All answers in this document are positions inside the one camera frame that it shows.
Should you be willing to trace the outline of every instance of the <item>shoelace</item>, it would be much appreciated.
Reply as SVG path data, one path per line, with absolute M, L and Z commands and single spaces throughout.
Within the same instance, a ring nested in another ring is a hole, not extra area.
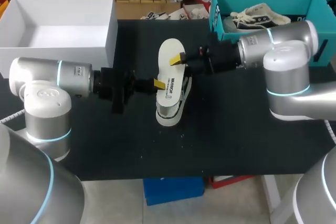
M 233 18 L 233 21 L 236 21 L 237 23 L 256 21 L 254 18 L 246 14 L 246 10 L 247 9 L 243 10 L 241 13 L 232 12 L 230 13 L 230 16 Z

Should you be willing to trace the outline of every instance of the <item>shoe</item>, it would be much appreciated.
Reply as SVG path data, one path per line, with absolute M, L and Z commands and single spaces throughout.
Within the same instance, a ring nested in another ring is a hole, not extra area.
M 162 126 L 174 126 L 176 125 L 183 112 L 185 101 L 189 95 L 191 89 L 192 77 L 184 77 L 180 101 L 172 107 L 163 107 L 156 103 L 156 119 Z
M 290 18 L 277 14 L 265 3 L 252 6 L 241 13 L 232 12 L 223 19 L 226 33 L 243 33 L 290 23 Z

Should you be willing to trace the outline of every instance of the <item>yellow pole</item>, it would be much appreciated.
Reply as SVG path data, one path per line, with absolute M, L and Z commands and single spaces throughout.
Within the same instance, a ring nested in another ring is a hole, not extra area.
M 5 9 L 7 8 L 9 1 L 6 0 L 2 5 L 0 5 L 0 18 L 2 17 Z

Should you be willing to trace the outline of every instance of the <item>robotic arm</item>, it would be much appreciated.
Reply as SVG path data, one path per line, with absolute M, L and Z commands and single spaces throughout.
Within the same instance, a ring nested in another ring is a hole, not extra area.
M 243 35 L 235 43 L 218 41 L 212 34 L 199 55 L 180 54 L 170 63 L 186 63 L 192 74 L 263 66 L 274 117 L 336 120 L 336 82 L 309 81 L 309 60 L 317 51 L 316 29 L 312 22 L 303 21 Z
M 112 113 L 122 113 L 135 92 L 155 94 L 165 84 L 154 78 L 137 79 L 132 71 L 92 69 L 91 64 L 17 58 L 9 72 L 9 86 L 24 102 L 26 128 L 18 133 L 59 161 L 69 153 L 70 95 L 96 94 L 112 102 Z

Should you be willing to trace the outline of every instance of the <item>floor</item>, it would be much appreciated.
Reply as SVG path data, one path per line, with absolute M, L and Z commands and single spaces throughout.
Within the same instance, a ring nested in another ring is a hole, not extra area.
M 276 176 L 280 196 L 299 175 Z M 202 197 L 146 205 L 141 179 L 83 182 L 90 201 L 86 224 L 268 224 L 269 212 L 259 176 Z

